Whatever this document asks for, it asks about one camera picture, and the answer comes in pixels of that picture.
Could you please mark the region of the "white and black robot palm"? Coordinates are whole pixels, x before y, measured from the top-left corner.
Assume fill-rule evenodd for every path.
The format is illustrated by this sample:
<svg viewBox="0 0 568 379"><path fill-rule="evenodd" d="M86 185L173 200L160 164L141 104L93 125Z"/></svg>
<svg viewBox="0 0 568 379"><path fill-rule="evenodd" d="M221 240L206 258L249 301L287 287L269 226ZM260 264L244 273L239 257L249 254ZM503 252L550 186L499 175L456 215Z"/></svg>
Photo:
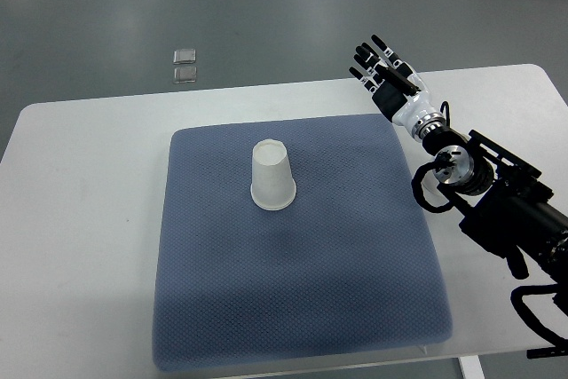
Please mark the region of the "white and black robot palm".
<svg viewBox="0 0 568 379"><path fill-rule="evenodd" d="M431 94L415 70L379 36L371 35L380 55L368 44L356 48L355 61L366 71L363 75L349 67L351 75L372 93L372 100L383 116L399 126L419 126L440 117L431 104Z"/></svg>

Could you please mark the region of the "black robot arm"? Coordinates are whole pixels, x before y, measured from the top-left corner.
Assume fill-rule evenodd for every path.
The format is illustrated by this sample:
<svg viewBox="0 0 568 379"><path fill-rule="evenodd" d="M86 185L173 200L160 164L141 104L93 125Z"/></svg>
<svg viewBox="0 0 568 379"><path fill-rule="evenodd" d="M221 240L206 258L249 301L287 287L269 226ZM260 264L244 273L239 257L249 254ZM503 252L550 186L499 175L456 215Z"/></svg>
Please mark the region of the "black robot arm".
<svg viewBox="0 0 568 379"><path fill-rule="evenodd" d="M357 46L358 66L349 71L383 116L431 155L412 178L415 201L434 214L460 211L461 231L505 259L515 278L528 278L526 258L536 262L552 283L519 286L510 294L520 319L549 344L526 355L566 355L566 338L547 328L525 303L528 296L550 295L561 312L567 311L567 217L549 205L553 191L539 181L539 170L509 150L476 130L467 136L454 130L449 103L434 107L418 73L380 37L371 39Z"/></svg>

